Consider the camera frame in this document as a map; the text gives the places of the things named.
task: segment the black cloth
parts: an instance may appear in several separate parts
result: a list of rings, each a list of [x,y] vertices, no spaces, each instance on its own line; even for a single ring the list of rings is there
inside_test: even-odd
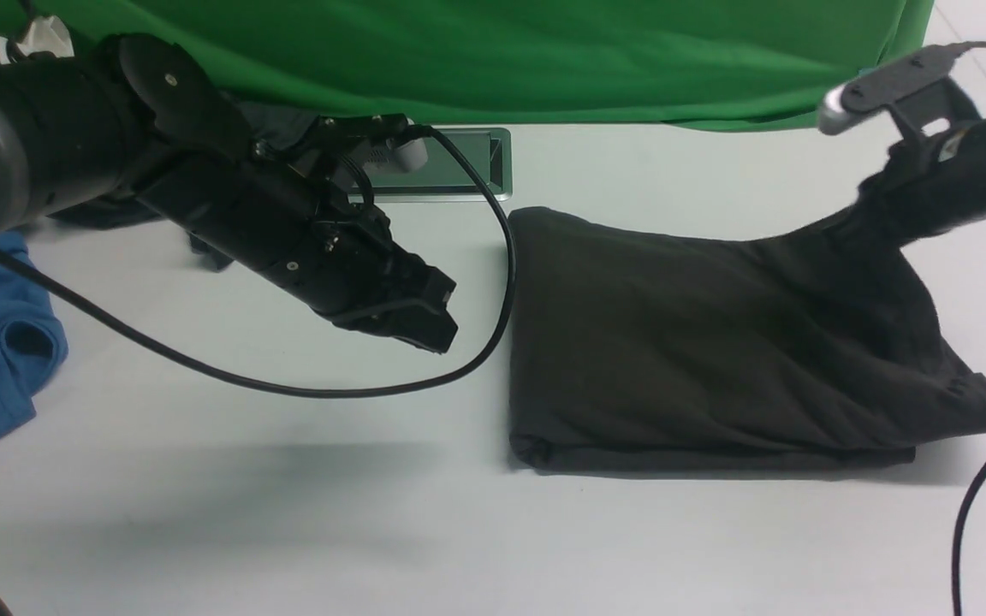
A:
[[[517,210],[513,453],[544,471],[907,463],[986,432],[986,378],[854,208],[756,241]]]

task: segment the green cloth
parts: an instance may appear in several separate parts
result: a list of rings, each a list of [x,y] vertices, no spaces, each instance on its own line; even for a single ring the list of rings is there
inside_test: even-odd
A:
[[[150,32],[220,86],[418,121],[805,126],[923,42],[934,0],[38,0],[89,42]],[[0,32],[22,24],[0,0]]]

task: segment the white table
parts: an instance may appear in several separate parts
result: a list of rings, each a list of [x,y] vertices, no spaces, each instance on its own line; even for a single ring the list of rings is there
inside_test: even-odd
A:
[[[986,109],[977,74],[966,66],[962,79]],[[715,238],[784,233],[837,210],[894,139],[887,121],[838,138],[511,128],[509,208]],[[49,226],[32,253],[130,323],[223,367],[379,385],[473,355],[503,283],[484,206],[389,214],[407,249],[459,283],[462,330],[446,358],[334,330],[243,269],[195,269],[168,223]],[[986,222],[907,254],[946,337],[986,374]],[[321,402],[207,381],[57,310],[70,358],[36,398],[38,418],[0,443],[0,593],[19,615],[948,613],[952,523],[986,436],[859,477],[540,477],[505,461],[508,344],[442,389]],[[964,572],[969,613],[986,613],[986,489]]]

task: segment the dark brown cloth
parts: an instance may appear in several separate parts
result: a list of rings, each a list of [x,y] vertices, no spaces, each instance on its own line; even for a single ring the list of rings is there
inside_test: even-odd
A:
[[[510,446],[546,471],[876,467],[986,432],[986,378],[853,208],[756,241],[544,208],[520,256]]]

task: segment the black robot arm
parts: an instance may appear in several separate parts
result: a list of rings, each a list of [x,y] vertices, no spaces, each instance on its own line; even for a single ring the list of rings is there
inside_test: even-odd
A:
[[[859,188],[856,207],[900,246],[986,218],[986,118],[948,77],[954,60],[986,43],[931,45],[836,87],[818,125],[835,135],[888,112],[901,140]],[[947,128],[928,135],[934,121]]]
[[[133,34],[85,57],[35,54],[0,67],[0,231],[98,196],[136,198],[336,326],[443,353],[458,329],[454,281],[332,181],[342,157],[408,135],[403,115],[320,118],[301,173],[253,143],[179,46]]]

